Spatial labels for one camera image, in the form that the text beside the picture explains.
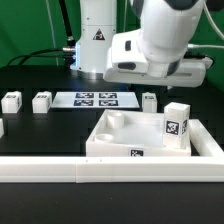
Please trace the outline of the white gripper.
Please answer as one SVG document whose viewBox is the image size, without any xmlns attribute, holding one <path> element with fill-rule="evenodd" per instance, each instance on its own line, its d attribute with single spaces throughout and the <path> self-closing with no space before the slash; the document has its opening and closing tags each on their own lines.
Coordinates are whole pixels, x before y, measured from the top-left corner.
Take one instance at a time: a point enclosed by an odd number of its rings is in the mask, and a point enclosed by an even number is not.
<svg viewBox="0 0 224 224">
<path fill-rule="evenodd" d="M 203 59 L 184 59 L 187 43 L 167 35 L 147 35 L 141 29 L 116 34 L 108 50 L 105 81 L 197 87 L 204 80 Z"/>
</svg>

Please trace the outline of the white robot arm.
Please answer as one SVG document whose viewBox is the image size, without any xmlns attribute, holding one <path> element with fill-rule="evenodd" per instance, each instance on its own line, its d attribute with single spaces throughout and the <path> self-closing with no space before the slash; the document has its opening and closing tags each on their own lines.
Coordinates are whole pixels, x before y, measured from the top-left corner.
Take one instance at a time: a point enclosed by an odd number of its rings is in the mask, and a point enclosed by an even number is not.
<svg viewBox="0 0 224 224">
<path fill-rule="evenodd" d="M 207 0 L 129 0 L 140 28 L 116 32 L 117 0 L 80 0 L 81 37 L 71 69 L 107 82 L 197 87 L 212 65 L 186 55 Z"/>
</svg>

